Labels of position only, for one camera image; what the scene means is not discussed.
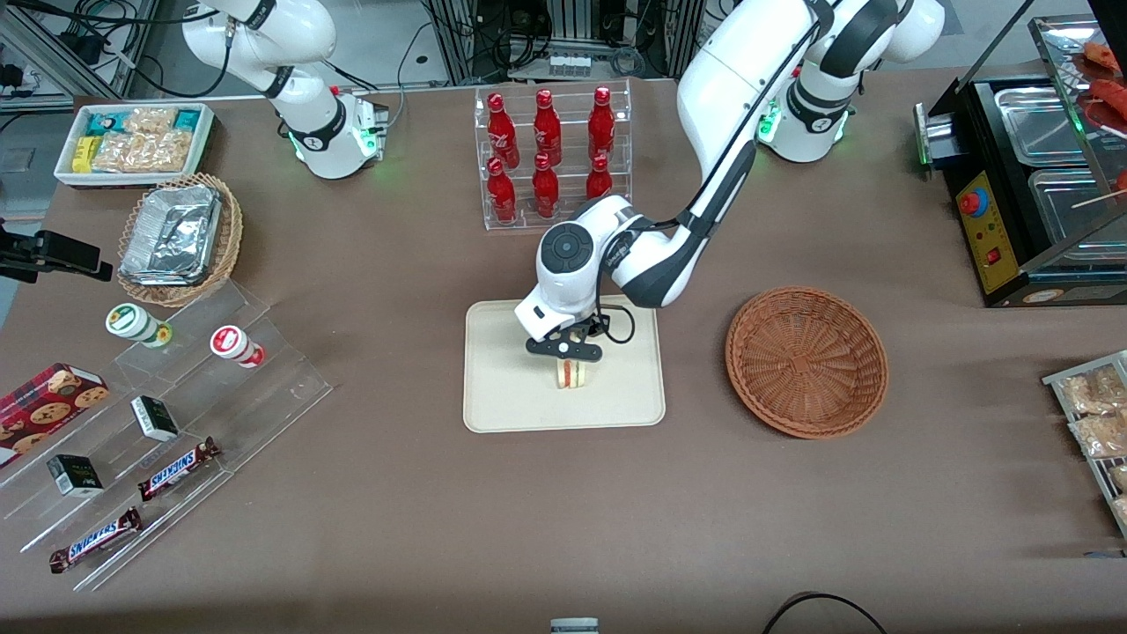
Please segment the table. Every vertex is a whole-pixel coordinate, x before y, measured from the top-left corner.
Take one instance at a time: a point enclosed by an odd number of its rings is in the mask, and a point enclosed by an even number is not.
[[[942,182],[912,172],[912,105],[952,74],[872,73],[825,160],[761,153],[658,316],[660,425],[500,436],[461,421],[464,314],[532,287],[538,236],[481,226],[472,90],[410,93],[387,160],[341,181],[294,160],[266,101],[215,101],[205,164],[246,214],[236,278],[339,387],[97,592],[45,592],[46,562],[0,527],[0,631],[529,633],[591,615],[607,634],[757,632],[815,589],[893,632],[1125,631],[1127,565],[1079,556],[1121,541],[1038,379],[1125,348],[1127,311],[980,306]],[[675,84],[632,86],[635,202],[668,217],[696,161]],[[46,226],[113,253],[136,196],[60,187]],[[781,436],[728,385],[733,314],[783,284],[846,298],[884,339],[888,399],[850,437]],[[110,361],[125,342],[101,322],[124,296],[57,273],[21,287],[0,390]],[[807,604],[777,632],[863,626]]]

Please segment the acrylic bottle rack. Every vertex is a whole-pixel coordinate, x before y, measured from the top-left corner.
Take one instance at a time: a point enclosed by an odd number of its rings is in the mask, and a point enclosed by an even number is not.
[[[132,346],[99,373],[110,391],[108,399],[0,471],[0,526],[19,536],[25,556],[42,561],[44,575],[76,591],[97,589],[331,392],[266,311],[266,304],[232,280],[184,306],[168,320],[174,336],[167,347]],[[208,338],[224,324],[246,331],[266,350],[266,360],[245,369],[212,355]],[[180,430],[174,441],[158,443],[141,434],[130,402],[142,394],[168,407]],[[142,502],[137,484],[208,436],[222,454]],[[46,466],[55,454],[88,457],[105,490],[89,499],[61,495]],[[130,507],[140,512],[142,532],[114,541],[62,574],[51,574],[47,563],[54,551],[116,520]]]
[[[630,199],[632,194],[631,173],[633,155],[630,145],[630,83],[628,81],[601,82],[559,82],[538,86],[509,84],[490,88],[478,88],[474,96],[473,132],[478,150],[478,179],[481,182],[481,208],[486,229],[536,229],[548,227],[562,222],[579,205],[587,202],[587,175],[591,173],[591,157],[587,153],[587,118],[594,106],[595,88],[606,86],[611,89],[611,110],[614,113],[614,151],[609,157],[607,172],[613,185],[612,194],[620,194]],[[533,135],[532,122],[536,116],[536,89],[548,88],[552,91],[552,101],[560,116],[560,128],[564,141],[564,159],[556,166],[556,176],[560,184],[560,199],[556,216],[542,217],[536,213],[535,198],[532,191],[532,175],[535,172],[533,159],[536,155],[536,142]],[[492,92],[505,98],[505,109],[516,126],[516,146],[521,153],[521,162],[515,169],[508,170],[509,178],[516,189],[516,221],[503,224],[497,221],[489,202],[489,190],[486,181],[489,172],[486,161],[492,155],[489,145],[489,108],[486,97]]]

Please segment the wicker basket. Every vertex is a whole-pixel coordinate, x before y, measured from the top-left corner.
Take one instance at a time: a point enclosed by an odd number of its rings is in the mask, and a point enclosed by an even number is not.
[[[121,268],[118,267],[117,280],[125,286],[125,292],[133,298],[169,307],[180,307],[231,276],[234,261],[239,258],[239,240],[242,239],[242,209],[239,208],[239,200],[234,199],[231,189],[222,180],[207,173],[193,173],[192,176],[161,182],[156,188],[172,189],[176,187],[189,187],[192,185],[214,187],[223,196],[223,208],[220,212],[219,227],[215,231],[215,248],[212,252],[211,273],[203,283],[195,286],[143,286],[122,277]],[[125,248],[133,235],[133,224],[136,223],[137,212],[141,211],[143,202],[144,198],[142,197],[137,200],[137,204],[133,205],[133,213],[130,214],[128,221],[125,222],[125,231],[118,241],[118,258],[125,257]]]
[[[725,359],[744,405],[799,438],[855,431],[888,387],[888,358],[872,325],[817,288],[773,288],[745,303],[728,330]]]

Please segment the blue package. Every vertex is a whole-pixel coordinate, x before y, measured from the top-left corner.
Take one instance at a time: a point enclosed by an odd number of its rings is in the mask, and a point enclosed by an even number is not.
[[[130,113],[95,113],[86,126],[87,136],[101,136],[106,132],[125,132],[125,119]]]
[[[195,132],[196,123],[198,122],[199,110],[180,110],[180,114],[176,115],[175,126],[188,132]]]

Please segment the beige tray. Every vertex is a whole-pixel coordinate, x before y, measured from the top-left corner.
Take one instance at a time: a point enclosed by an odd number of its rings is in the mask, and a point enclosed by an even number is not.
[[[465,313],[465,384],[462,419],[478,434],[654,426],[665,417],[665,387],[657,343],[657,315],[622,295],[603,303],[625,305],[638,330],[625,346],[588,340],[603,359],[586,365],[586,384],[557,387],[556,359],[530,355],[513,309],[517,301],[482,301]],[[629,321],[610,312],[611,332],[623,338]]]

